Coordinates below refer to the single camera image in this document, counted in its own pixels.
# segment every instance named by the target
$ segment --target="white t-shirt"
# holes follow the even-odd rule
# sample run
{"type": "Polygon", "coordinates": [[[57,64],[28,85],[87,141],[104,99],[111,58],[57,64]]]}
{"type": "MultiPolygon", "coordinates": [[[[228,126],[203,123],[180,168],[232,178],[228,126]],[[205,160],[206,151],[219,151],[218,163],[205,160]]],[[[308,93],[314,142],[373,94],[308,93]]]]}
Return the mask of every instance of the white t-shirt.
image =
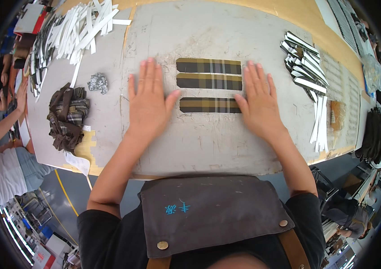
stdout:
{"type": "Polygon", "coordinates": [[[28,191],[15,148],[0,153],[0,204],[28,191]]]}

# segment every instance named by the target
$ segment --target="brass snap button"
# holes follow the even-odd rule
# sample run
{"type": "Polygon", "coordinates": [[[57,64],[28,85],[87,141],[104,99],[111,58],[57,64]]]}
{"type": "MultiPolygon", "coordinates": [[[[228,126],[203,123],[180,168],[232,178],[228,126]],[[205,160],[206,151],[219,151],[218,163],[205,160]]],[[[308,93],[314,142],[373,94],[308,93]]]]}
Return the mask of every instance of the brass snap button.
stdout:
{"type": "Polygon", "coordinates": [[[286,225],[288,225],[288,221],[287,221],[286,219],[284,219],[284,220],[282,220],[282,221],[279,223],[279,225],[282,226],[282,227],[285,227],[286,225]]]}
{"type": "Polygon", "coordinates": [[[168,242],[166,241],[161,241],[158,243],[158,249],[160,250],[164,250],[164,249],[167,249],[168,248],[168,242]]]}

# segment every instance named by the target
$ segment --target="gray floor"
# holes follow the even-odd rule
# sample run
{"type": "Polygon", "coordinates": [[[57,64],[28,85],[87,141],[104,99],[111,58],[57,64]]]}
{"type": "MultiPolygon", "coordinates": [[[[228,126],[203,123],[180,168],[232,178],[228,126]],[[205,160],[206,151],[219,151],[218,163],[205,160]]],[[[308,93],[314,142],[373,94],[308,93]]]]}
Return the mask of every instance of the gray floor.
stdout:
{"type": "MultiPolygon", "coordinates": [[[[358,165],[359,160],[352,159],[348,154],[334,158],[329,161],[322,162],[316,166],[321,169],[322,173],[333,182],[335,186],[341,187],[343,185],[342,178],[352,168],[358,165]]],[[[57,170],[60,181],[55,172],[50,173],[44,179],[41,185],[42,194],[36,191],[37,195],[44,199],[46,198],[48,204],[52,208],[57,219],[54,217],[50,220],[49,225],[61,236],[67,238],[71,243],[78,243],[77,232],[77,214],[81,214],[86,210],[86,204],[90,195],[90,188],[88,186],[86,177],[82,174],[69,172],[67,170],[57,170]]],[[[280,200],[286,202],[289,198],[289,191],[287,190],[283,173],[265,175],[259,177],[262,180],[270,181],[276,188],[280,200]]],[[[92,186],[95,184],[97,177],[90,176],[92,186]]],[[[121,215],[131,212],[139,205],[137,193],[143,186],[144,181],[129,180],[126,187],[123,201],[120,204],[121,215]]]]}

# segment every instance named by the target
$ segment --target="gray apron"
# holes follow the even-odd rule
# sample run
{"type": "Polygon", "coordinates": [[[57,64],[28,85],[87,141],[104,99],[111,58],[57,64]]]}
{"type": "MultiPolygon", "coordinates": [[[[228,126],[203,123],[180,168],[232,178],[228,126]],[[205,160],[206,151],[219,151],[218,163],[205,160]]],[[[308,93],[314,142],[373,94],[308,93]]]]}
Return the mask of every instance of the gray apron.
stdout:
{"type": "Polygon", "coordinates": [[[267,234],[279,235],[292,269],[310,269],[295,224],[268,181],[254,176],[152,180],[140,198],[148,269],[169,268],[174,254],[267,234]]]}

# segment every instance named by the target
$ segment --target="yellow floor line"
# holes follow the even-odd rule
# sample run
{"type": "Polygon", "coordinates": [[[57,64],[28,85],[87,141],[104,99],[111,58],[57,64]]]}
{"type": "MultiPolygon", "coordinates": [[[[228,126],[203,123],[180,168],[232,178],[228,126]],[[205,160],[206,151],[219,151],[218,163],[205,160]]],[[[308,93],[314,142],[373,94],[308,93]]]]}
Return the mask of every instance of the yellow floor line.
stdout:
{"type": "Polygon", "coordinates": [[[50,204],[48,203],[47,201],[47,198],[44,196],[44,193],[42,192],[41,188],[38,188],[39,192],[42,194],[42,197],[44,197],[44,201],[47,203],[48,207],[50,208],[50,211],[53,213],[54,217],[57,219],[57,221],[59,222],[60,226],[62,226],[62,228],[65,230],[65,232],[69,235],[69,237],[74,241],[74,243],[78,246],[78,243],[75,242],[74,238],[72,238],[72,236],[68,233],[68,231],[65,229],[64,225],[60,222],[59,218],[56,216],[56,214],[54,213],[53,209],[51,208],[50,204]]]}
{"type": "Polygon", "coordinates": [[[69,202],[69,204],[71,205],[72,209],[74,210],[74,213],[75,213],[75,214],[77,215],[77,217],[78,217],[79,214],[77,213],[77,210],[75,210],[74,206],[73,206],[72,203],[71,203],[71,200],[69,199],[68,195],[66,194],[65,188],[63,187],[63,185],[62,185],[62,181],[60,180],[59,174],[57,173],[57,169],[54,170],[54,172],[56,173],[57,180],[59,181],[60,186],[62,187],[63,193],[65,194],[66,198],[68,199],[68,202],[69,202]]]}

